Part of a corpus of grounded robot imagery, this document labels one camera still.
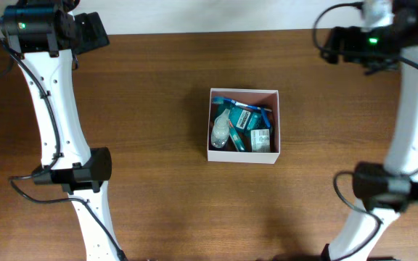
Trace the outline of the teal mouthwash bottle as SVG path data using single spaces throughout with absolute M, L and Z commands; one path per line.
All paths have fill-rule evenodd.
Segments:
M 226 109 L 229 110 L 229 120 L 235 130 L 246 136 L 249 136 L 252 130 L 269 129 L 271 127 L 266 123 L 264 116 L 260 112 L 242 109 L 227 103 L 216 105 L 214 118 L 217 118 Z

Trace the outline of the green white soap box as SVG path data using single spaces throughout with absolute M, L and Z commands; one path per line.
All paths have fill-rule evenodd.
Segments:
M 270 130 L 257 129 L 250 132 L 251 150 L 258 153 L 270 153 Z

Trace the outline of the blue disposable razor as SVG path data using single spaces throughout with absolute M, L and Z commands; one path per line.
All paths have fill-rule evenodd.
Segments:
M 271 129 L 271 123 L 270 123 L 270 120 L 269 120 L 269 116 L 268 116 L 268 114 L 267 114 L 266 109 L 265 109 L 265 108 L 263 108 L 263 107 L 261 107 L 261 115 L 262 115 L 262 118 L 263 118 L 264 125 L 265 125 L 268 129 Z

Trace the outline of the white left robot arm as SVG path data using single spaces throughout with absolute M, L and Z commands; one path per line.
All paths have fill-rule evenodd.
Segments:
M 87 144 L 73 91 L 77 56 L 110 40 L 98 13 L 73 14 L 78 4 L 18 1 L 0 20 L 4 48 L 28 84 L 41 137 L 41 163 L 27 178 L 67 194 L 60 201 L 74 207 L 87 260 L 126 260 L 107 198 L 111 153 Z

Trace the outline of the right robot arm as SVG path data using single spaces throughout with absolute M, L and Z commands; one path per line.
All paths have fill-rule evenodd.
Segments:
M 331 29 L 321 58 L 363 65 L 368 74 L 401 71 L 395 132 L 382 164 L 360 162 L 351 172 L 355 202 L 322 260 L 369 260 L 385 230 L 418 202 L 418 1 L 356 1 L 360 27 Z

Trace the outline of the clear spray bottle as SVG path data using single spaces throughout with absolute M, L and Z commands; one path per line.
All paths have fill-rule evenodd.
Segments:
M 216 149 L 222 149 L 229 139 L 230 109 L 225 109 L 214 121 L 210 142 Z

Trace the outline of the blue white toothbrush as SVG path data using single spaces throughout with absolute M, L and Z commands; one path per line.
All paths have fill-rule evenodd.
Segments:
M 265 108 L 265 107 L 259 107 L 259 106 L 254 106 L 254 105 L 249 105 L 249 104 L 244 104 L 242 102 L 236 101 L 234 99 L 230 99 L 230 98 L 226 98 L 223 96 L 214 96 L 211 100 L 211 102 L 213 104 L 223 104 L 223 103 L 229 103 L 232 104 L 236 107 L 241 107 L 241 108 L 245 108 L 245 109 L 252 109 L 252 110 L 257 110 L 257 111 L 266 111 L 266 112 L 273 112 L 272 109 L 269 108 Z

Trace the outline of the green toothpaste tube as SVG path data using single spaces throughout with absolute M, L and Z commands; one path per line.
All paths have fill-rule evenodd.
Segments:
M 246 152 L 245 145 L 238 132 L 236 131 L 235 127 L 233 126 L 231 120 L 229 120 L 229 134 L 236 150 L 238 152 Z

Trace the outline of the white cardboard box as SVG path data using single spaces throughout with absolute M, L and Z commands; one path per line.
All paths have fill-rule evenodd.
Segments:
M 273 136 L 271 140 L 271 152 L 235 152 L 230 150 L 212 149 L 210 145 L 211 121 L 215 116 L 216 107 L 210 104 L 208 119 L 207 152 L 209 162 L 240 162 L 257 164 L 274 164 L 281 151 L 280 116 L 279 116 L 279 92 L 277 90 L 241 89 L 241 88 L 212 88 L 210 90 L 210 102 L 216 96 L 233 98 L 238 102 L 254 105 L 266 105 L 273 109 Z

